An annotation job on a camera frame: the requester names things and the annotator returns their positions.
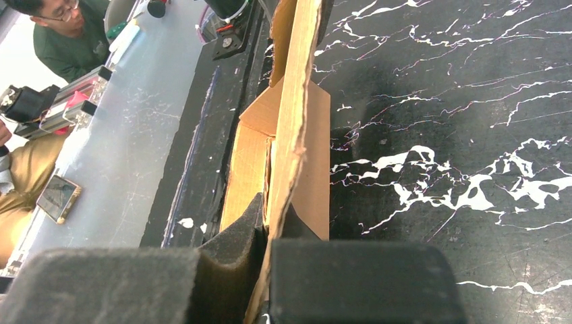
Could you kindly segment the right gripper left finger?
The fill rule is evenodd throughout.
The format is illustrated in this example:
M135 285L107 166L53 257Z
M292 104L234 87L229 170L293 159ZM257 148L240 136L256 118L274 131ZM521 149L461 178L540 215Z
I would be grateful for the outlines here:
M197 248L48 250L1 301L2 323L253 323L262 196Z

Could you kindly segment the brown cardboard box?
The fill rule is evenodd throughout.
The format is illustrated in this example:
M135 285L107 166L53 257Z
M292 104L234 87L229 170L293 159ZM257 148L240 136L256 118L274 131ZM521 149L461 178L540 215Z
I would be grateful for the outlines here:
M270 82L240 115L221 215L233 225L256 194L269 242L283 235L288 208L329 238L331 97L311 81L321 1L280 1L270 36Z

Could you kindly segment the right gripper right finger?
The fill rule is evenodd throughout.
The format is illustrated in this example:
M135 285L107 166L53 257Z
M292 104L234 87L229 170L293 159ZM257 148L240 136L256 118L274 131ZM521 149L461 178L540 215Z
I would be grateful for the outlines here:
M437 248L324 241L285 215L271 245L268 323L466 323L455 276Z

